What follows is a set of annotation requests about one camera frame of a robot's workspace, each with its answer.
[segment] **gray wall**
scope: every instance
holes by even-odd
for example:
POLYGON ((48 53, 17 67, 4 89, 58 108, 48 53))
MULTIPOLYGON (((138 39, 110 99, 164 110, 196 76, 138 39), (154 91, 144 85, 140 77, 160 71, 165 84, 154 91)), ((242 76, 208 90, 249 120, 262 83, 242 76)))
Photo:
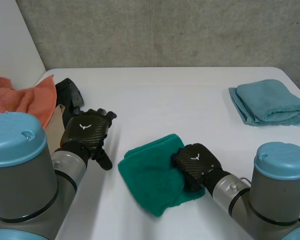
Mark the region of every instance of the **gray wall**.
POLYGON ((300 87, 300 0, 16 0, 47 69, 273 66, 300 87))

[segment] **green towel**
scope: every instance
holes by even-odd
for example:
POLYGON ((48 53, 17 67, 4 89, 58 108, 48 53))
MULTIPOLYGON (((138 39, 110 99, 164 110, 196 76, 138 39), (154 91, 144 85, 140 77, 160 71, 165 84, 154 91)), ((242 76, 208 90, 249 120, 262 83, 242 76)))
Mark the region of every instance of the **green towel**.
POLYGON ((184 148, 176 134, 128 151, 118 164, 135 200, 147 211, 160 217, 167 208, 198 199, 205 194, 184 191, 185 179, 171 164, 171 155, 184 148))

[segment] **towel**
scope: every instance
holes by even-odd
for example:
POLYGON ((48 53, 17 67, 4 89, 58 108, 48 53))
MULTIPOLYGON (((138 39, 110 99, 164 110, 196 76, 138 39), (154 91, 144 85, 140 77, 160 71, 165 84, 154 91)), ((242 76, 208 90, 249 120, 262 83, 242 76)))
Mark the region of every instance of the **towel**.
POLYGON ((53 75, 32 88, 14 90, 11 80, 0 77, 0 113, 22 112, 37 117, 45 128, 54 114, 57 91, 53 75))
POLYGON ((187 192, 180 170, 171 155, 184 144, 176 134, 128 151, 118 164, 119 172, 135 200, 146 211, 160 217, 167 208, 202 197, 205 190, 187 192))
POLYGON ((300 124, 300 99, 275 79, 229 88, 242 121, 251 126, 300 124))

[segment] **carbon fiber robotic hand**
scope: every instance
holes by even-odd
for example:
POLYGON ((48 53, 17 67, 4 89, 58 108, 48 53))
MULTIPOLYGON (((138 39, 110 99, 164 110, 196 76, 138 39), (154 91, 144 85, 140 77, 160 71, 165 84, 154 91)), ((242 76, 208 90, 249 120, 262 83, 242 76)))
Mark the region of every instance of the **carbon fiber robotic hand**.
POLYGON ((87 112, 80 112, 67 124, 61 138, 61 147, 69 143, 80 143, 82 148, 88 150, 92 160, 96 160, 104 170, 110 170, 112 162, 104 151, 103 145, 112 120, 116 117, 117 115, 112 111, 107 113, 102 108, 97 111, 89 109, 87 112))
POLYGON ((218 159, 200 143, 180 148, 177 154, 171 156, 171 161, 182 171, 184 188, 191 192, 198 192, 204 187, 210 191, 215 176, 229 174, 222 170, 218 159))

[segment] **folded light blue towel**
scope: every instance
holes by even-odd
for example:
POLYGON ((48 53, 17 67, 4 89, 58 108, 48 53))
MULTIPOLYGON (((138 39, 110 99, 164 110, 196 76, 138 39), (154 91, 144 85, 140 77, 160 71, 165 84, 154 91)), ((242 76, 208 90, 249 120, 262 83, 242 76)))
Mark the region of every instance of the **folded light blue towel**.
POLYGON ((252 126, 300 124, 300 99, 286 86, 267 79, 229 88, 242 121, 252 126))

